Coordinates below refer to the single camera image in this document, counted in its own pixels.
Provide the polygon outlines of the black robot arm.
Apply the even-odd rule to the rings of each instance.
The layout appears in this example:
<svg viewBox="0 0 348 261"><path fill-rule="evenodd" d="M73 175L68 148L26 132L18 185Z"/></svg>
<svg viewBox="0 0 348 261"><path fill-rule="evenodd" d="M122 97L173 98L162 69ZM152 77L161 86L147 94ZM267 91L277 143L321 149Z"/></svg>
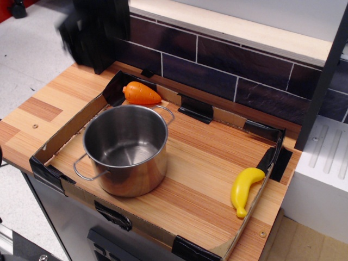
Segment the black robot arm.
<svg viewBox="0 0 348 261"><path fill-rule="evenodd" d="M73 1L58 30L75 62L101 74L116 60L116 41L130 38L128 1Z"/></svg>

